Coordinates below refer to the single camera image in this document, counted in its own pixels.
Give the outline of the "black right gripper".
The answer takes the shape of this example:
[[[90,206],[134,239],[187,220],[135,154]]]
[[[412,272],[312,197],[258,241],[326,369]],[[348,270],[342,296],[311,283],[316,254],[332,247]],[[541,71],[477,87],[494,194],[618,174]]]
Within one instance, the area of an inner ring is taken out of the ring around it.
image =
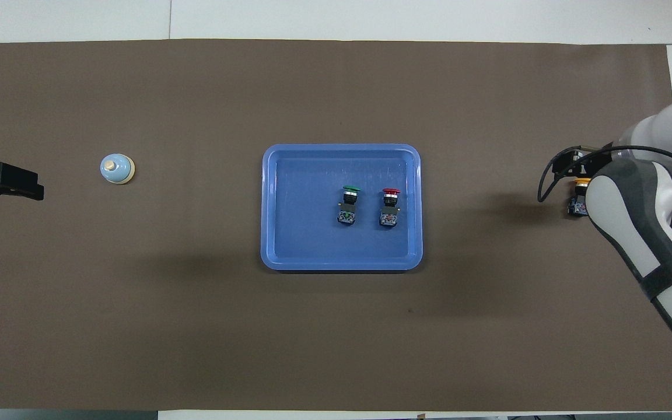
[[[598,152],[597,149],[567,149],[555,155],[552,174],[563,177],[594,177],[612,161],[611,152]]]

